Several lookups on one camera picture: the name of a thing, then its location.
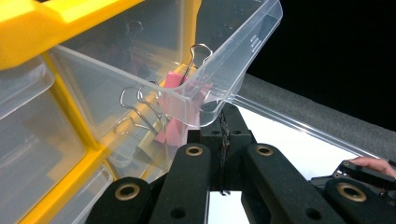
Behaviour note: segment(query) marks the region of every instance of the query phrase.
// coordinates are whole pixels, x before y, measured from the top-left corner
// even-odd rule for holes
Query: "finger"
[[[377,159],[377,158],[369,158],[369,157],[358,157],[356,159],[349,161],[351,161],[356,165],[363,166],[368,169],[372,169],[379,173],[390,175],[396,178],[396,171],[393,170],[390,164],[385,160]]]

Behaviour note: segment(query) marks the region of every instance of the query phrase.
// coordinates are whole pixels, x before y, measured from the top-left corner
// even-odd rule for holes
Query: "plastic drawer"
[[[144,85],[147,91],[160,91],[159,102],[164,113],[188,125],[204,126],[213,121],[224,103],[239,91],[250,62],[279,24],[282,9],[277,0],[239,4],[204,0],[200,4],[201,1],[196,0],[145,1],[62,45],[104,63],[96,65],[97,70],[107,66],[119,68],[114,69],[113,74],[127,77],[127,83]],[[219,13],[219,8],[229,10]],[[195,35],[188,39],[186,36],[191,33]],[[208,51],[196,49],[195,66],[181,86],[166,89],[150,83],[161,84],[168,71],[184,74],[191,59],[190,47],[200,43],[209,46],[214,54],[200,66]],[[71,76],[86,66],[86,62],[77,63],[80,65],[63,64]],[[97,85],[99,79],[83,81],[85,85],[91,83],[91,92],[102,88]],[[201,105],[208,101],[218,104],[202,109]],[[106,112],[90,108],[89,113],[88,117],[95,117],[94,113]]]
[[[84,155],[40,58],[0,72],[0,216],[19,220]]]
[[[218,13],[224,6],[233,10]],[[167,171],[189,127],[210,123],[233,99],[281,17],[277,0],[145,1],[50,55],[94,137],[113,151],[116,173],[148,178]],[[202,64],[208,51],[197,48],[189,78],[165,88],[170,71],[180,77],[187,70],[195,43],[213,55]]]
[[[112,181],[113,176],[102,165],[51,223],[85,223],[91,208]]]

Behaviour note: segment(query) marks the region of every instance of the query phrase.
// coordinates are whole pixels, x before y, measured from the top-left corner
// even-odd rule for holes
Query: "black machine part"
[[[309,182],[319,192],[323,193],[325,188],[327,188],[326,184],[333,179],[346,179],[358,182],[365,189],[369,189],[376,197],[381,198],[390,206],[396,207],[396,180],[392,176],[356,165],[351,161],[341,161],[332,175],[314,177]]]
[[[238,108],[226,104],[212,124],[189,131],[167,175],[151,184],[115,181],[87,223],[207,223],[210,191],[231,190],[242,191],[250,223],[396,223],[393,206],[342,177],[306,181],[280,150],[256,143]]]

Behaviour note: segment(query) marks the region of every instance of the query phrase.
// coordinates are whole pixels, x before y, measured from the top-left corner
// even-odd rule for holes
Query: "yellow storage cabinet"
[[[6,0],[0,11],[2,223],[82,222],[113,179],[165,174],[282,17],[278,0]]]

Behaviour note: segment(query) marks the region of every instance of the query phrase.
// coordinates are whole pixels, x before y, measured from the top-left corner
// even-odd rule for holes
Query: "black background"
[[[280,2],[282,22],[247,72],[396,131],[396,1]]]

